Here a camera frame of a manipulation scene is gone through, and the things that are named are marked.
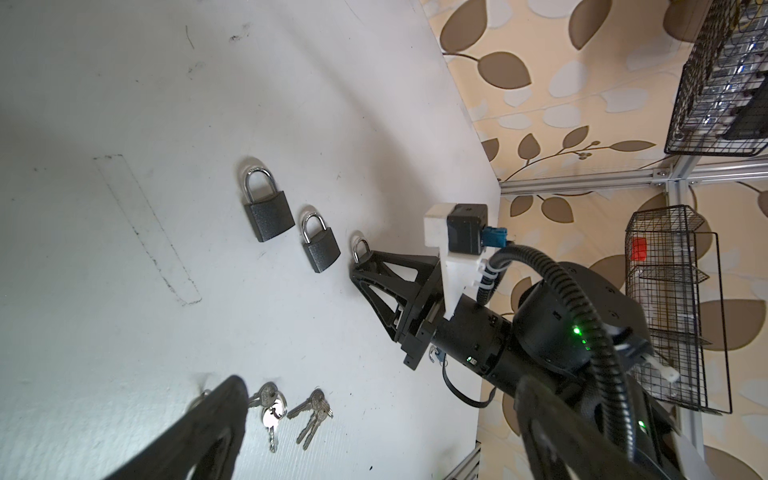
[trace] black padlock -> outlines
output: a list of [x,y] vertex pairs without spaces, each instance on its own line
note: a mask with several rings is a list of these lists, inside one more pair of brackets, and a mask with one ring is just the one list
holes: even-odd
[[[310,238],[306,232],[306,223],[310,221],[310,218],[316,217],[320,220],[320,226],[323,228],[320,232]],[[320,273],[329,266],[333,265],[333,262],[341,255],[339,245],[336,243],[336,238],[333,236],[333,230],[326,227],[326,222],[317,212],[307,214],[301,220],[301,233],[304,235],[304,251],[307,257],[310,259],[312,268]]]
[[[274,193],[259,200],[253,199],[248,186],[250,176],[256,172],[265,174],[267,180],[270,181],[272,190],[274,190]],[[275,180],[269,170],[264,167],[249,168],[243,179],[243,188],[245,188],[245,195],[249,201],[245,206],[245,211],[248,213],[250,224],[253,226],[253,232],[260,242],[266,242],[270,238],[277,237],[296,225],[296,222],[293,221],[293,215],[290,213],[285,192],[277,190],[277,185],[275,185]]]

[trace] wallpaper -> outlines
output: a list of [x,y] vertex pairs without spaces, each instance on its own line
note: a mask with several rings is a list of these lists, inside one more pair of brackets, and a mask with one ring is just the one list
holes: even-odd
[[[664,165],[680,70],[708,0],[428,0],[422,4],[499,180]],[[705,159],[723,161],[723,158]],[[732,415],[705,415],[707,463],[719,478],[768,478],[768,182],[712,184],[688,193],[720,233]],[[660,189],[502,199],[509,238],[624,285],[624,229],[636,210],[663,207]],[[728,406],[716,244],[698,236],[710,403]],[[511,267],[490,307],[511,318],[539,277]],[[484,383],[485,398],[491,387]],[[531,478],[514,399],[480,411],[480,479]]]

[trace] wire mesh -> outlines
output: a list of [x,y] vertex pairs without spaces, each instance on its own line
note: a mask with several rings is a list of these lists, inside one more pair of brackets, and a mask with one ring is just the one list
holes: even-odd
[[657,359],[680,379],[670,383],[648,364],[637,364],[632,374],[657,400],[720,412],[707,400],[703,347],[709,342],[701,337],[699,283],[709,276],[697,268],[700,233],[694,231],[703,222],[690,207],[677,205],[636,212],[627,225],[627,295],[643,307]]
[[768,5],[713,0],[683,67],[664,151],[751,157],[768,145]]

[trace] table surface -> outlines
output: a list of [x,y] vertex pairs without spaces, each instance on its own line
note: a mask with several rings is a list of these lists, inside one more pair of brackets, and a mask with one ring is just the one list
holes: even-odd
[[[236,478],[441,478],[470,453],[477,411],[349,281],[356,232],[434,253],[434,203],[498,214],[418,0],[1,0],[0,65],[0,477],[101,478],[231,374],[335,413],[306,452],[308,416],[281,422],[273,455],[251,412]],[[326,272],[295,227],[257,242],[256,159],[333,228]]]

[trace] bunch of keys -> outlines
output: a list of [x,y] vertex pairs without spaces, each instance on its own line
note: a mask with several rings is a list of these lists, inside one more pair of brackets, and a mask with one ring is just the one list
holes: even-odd
[[326,396],[321,389],[315,389],[308,399],[304,400],[303,403],[288,412],[288,419],[296,417],[305,410],[312,410],[312,416],[310,417],[310,422],[306,424],[304,430],[299,434],[299,438],[296,439],[296,443],[299,444],[304,436],[306,436],[303,446],[304,450],[310,446],[310,442],[315,436],[317,429],[320,427],[320,423],[328,417],[333,418],[333,410],[331,410],[330,405],[328,405]]
[[248,408],[261,406],[261,422],[270,434],[270,452],[277,452],[277,424],[286,415],[286,398],[273,382],[261,386],[258,392],[248,399]]

